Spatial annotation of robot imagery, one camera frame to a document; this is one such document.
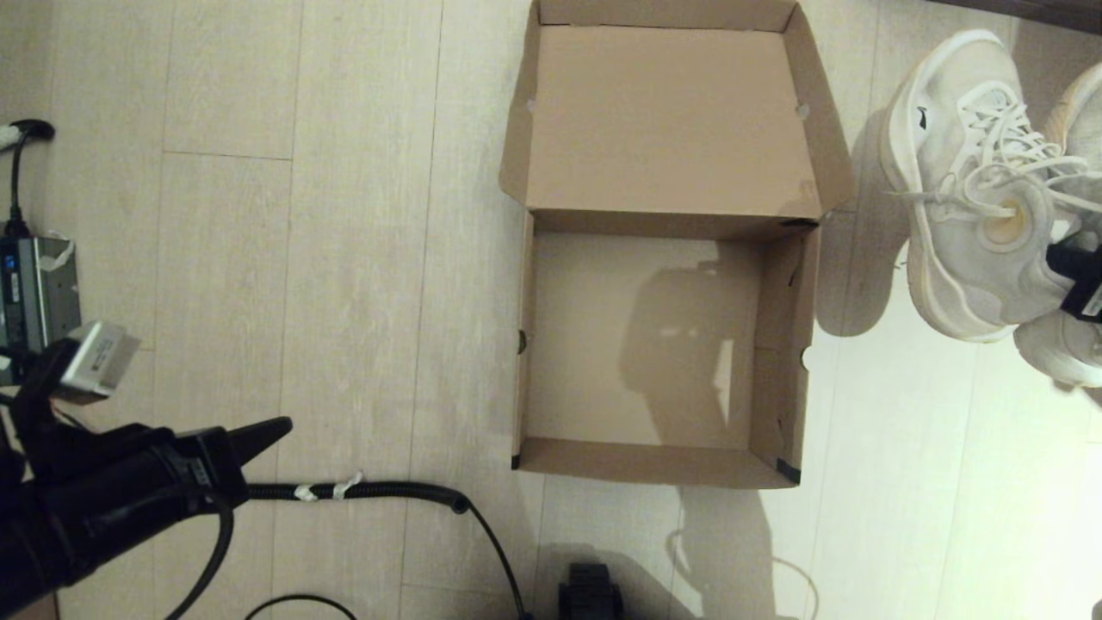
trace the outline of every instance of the cardboard box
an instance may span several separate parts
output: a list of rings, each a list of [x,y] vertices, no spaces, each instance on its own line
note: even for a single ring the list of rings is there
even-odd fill
[[[539,0],[501,188],[529,209],[514,467],[799,483],[817,220],[854,195],[789,0]]]

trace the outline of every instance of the floor plank seam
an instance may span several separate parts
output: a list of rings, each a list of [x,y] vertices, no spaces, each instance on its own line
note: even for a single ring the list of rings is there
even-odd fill
[[[421,390],[421,342],[422,342],[422,330],[424,329],[424,292],[425,292],[425,273],[429,263],[429,228],[432,225],[432,172],[436,160],[436,115],[440,110],[440,58],[441,58],[441,47],[444,41],[444,2],[445,0],[440,0],[440,18],[436,21],[436,75],[433,84],[433,100],[432,100],[432,137],[429,140],[429,178],[425,191],[425,204],[424,204],[424,230],[421,242],[421,291],[418,295],[418,319],[417,319],[417,346],[413,356],[413,406],[410,412],[410,442],[409,442],[409,458],[406,463],[406,478],[412,479],[413,477],[413,452],[417,448],[417,410],[420,398]],[[406,581],[406,556],[407,556],[407,543],[409,541],[410,533],[410,501],[406,500],[406,514],[403,516],[402,525],[402,552],[401,561],[398,565],[398,580],[400,583]],[[398,597],[398,620],[402,617],[402,602],[401,592]]]
[[[164,156],[165,155],[164,155],[163,151],[164,151],[164,138],[165,138],[165,134],[168,132],[169,80],[172,78],[172,42],[173,42],[173,39],[175,39],[175,32],[176,32],[176,8],[177,8],[177,6],[179,6],[179,3],[176,2],[176,0],[173,0],[173,2],[172,2],[172,10],[169,13],[169,51],[168,51],[168,55],[164,58],[164,86],[163,86],[163,89],[161,91],[162,96],[164,97],[164,101],[162,101],[162,104],[161,104],[161,135],[160,135],[160,142],[161,143],[159,144],[160,150],[162,152],[161,152],[161,157],[160,157],[161,159],[160,166],[159,166],[160,168],[158,170],[158,174],[156,174],[156,222],[155,222],[156,227],[154,228],[154,233],[156,235],[156,251],[155,251],[154,257],[153,257],[153,259],[155,260],[155,268],[153,269],[153,294],[154,294],[154,298],[153,298],[153,325],[151,326],[151,329],[153,330],[153,347],[154,348],[156,347],[156,340],[158,340],[158,338],[156,338],[158,334],[156,333],[158,333],[158,326],[159,326],[158,319],[159,319],[159,315],[160,315],[160,312],[158,309],[158,305],[160,305],[160,303],[158,303],[158,298],[160,298],[160,289],[161,289],[161,210],[162,210],[162,208],[164,206]],[[156,391],[158,391],[158,385],[156,385],[156,366],[158,366],[158,356],[154,353],[154,356],[153,356],[153,378],[151,380],[153,382],[153,389],[152,389],[153,412],[152,412],[152,417],[153,417],[153,423],[154,423],[153,426],[154,427],[159,426],[156,424],[156,422],[158,422],[158,415],[156,415]],[[158,609],[158,605],[156,605],[156,602],[158,602],[158,589],[159,589],[158,585],[160,583],[160,579],[156,578],[156,575],[158,575],[158,570],[156,570],[156,567],[158,567],[156,555],[158,554],[156,554],[156,551],[158,551],[158,547],[160,545],[158,545],[158,539],[155,539],[155,537],[153,539],[153,541],[150,544],[153,547],[150,551],[150,556],[151,556],[150,562],[152,563],[152,574],[153,574],[153,591],[152,591],[153,600],[152,600],[152,603],[150,605],[150,608],[154,612],[156,612],[156,609]]]
[[[164,154],[183,154],[183,155],[197,155],[197,156],[225,156],[230,159],[260,159],[264,161],[291,161],[290,156],[262,156],[262,155],[246,155],[246,154],[230,154],[230,153],[204,153],[197,151],[176,151],[164,149],[161,152]]]

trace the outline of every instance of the white tape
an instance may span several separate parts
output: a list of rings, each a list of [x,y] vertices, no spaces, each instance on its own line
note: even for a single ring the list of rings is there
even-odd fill
[[[299,499],[300,502],[316,502],[317,496],[310,490],[310,485],[300,485],[294,489],[294,497]]]
[[[343,500],[344,499],[344,494],[348,492],[348,489],[352,489],[353,487],[359,485],[361,480],[364,480],[364,472],[357,471],[356,476],[353,476],[352,478],[348,479],[348,482],[342,482],[341,485],[334,485],[333,486],[333,499],[334,500]]]
[[[0,127],[0,150],[7,149],[8,146],[18,142],[19,137],[22,133],[23,132],[19,130],[19,127],[15,127],[14,124]]]
[[[39,269],[42,269],[43,271],[46,271],[47,273],[50,271],[55,271],[55,270],[61,269],[62,267],[64,267],[65,263],[69,261],[69,258],[73,257],[73,251],[76,250],[76,243],[73,242],[73,239],[66,237],[65,235],[58,232],[57,230],[50,230],[50,233],[53,235],[53,236],[55,236],[55,237],[57,237],[57,238],[60,238],[60,239],[65,239],[69,243],[56,257],[54,257],[54,255],[43,255],[42,258],[39,259]]]

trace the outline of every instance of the box flap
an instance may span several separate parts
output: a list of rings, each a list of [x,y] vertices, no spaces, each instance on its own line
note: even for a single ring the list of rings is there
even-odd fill
[[[534,209],[822,213],[779,34],[544,26],[539,84]]]
[[[856,196],[853,163],[827,72],[802,7],[792,12],[784,40],[800,110],[807,117],[803,132],[815,171],[819,200],[825,213]]]
[[[612,482],[788,489],[796,485],[746,450],[525,440],[520,469]]]
[[[536,218],[525,214],[525,255],[520,269],[520,326],[517,350],[517,389],[514,400],[512,454],[520,454],[525,440],[525,414],[528,412],[528,387],[531,374],[531,348],[536,344]]]
[[[781,32],[795,0],[541,0],[544,25],[636,25]]]
[[[539,78],[540,21],[539,3],[528,10],[528,30],[525,32],[525,55],[520,61],[517,86],[509,105],[509,123],[505,131],[505,149],[498,185],[512,199],[525,204],[528,194],[528,166],[532,145],[532,111]]]

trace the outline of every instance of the shoe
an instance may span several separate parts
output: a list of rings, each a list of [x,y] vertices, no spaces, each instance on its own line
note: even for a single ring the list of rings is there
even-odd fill
[[[1060,383],[1102,388],[1102,325],[1057,309],[1018,326],[1014,345],[1030,367]]]
[[[1045,251],[1096,205],[1055,187],[1085,162],[1033,130],[993,33],[960,32],[911,70],[888,108],[880,162],[909,200],[907,279],[927,324],[992,342],[1060,306],[1072,281]]]
[[[1045,123],[1045,135],[1063,152],[1102,170],[1102,64],[1063,91]]]
[[[1102,170],[1102,64],[1068,87],[1045,123],[1045,134],[1069,155],[1082,157],[1095,171]],[[1071,191],[1098,200],[1098,186],[1087,178]],[[1089,217],[1089,231],[1071,240],[1085,238],[1077,244],[1088,251],[1096,249],[1098,233],[1102,231],[1100,219],[1098,215]],[[1056,312],[1018,327],[1014,344],[1026,362],[1056,381],[1102,388],[1102,326]]]

